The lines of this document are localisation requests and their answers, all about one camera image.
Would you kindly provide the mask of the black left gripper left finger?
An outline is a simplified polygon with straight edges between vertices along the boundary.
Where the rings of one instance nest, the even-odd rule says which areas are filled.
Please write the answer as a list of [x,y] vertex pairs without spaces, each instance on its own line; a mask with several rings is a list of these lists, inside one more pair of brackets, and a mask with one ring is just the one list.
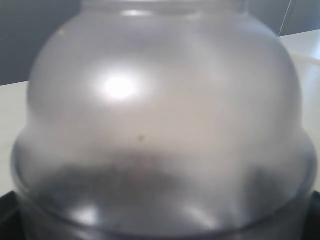
[[34,240],[32,227],[32,222],[21,209],[14,191],[0,197],[1,240]]

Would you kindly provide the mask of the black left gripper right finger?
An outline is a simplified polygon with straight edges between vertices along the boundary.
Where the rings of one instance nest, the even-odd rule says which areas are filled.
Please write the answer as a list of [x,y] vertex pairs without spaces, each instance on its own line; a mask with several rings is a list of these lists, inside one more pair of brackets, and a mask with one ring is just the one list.
[[312,194],[302,240],[320,240],[320,193],[318,191]]

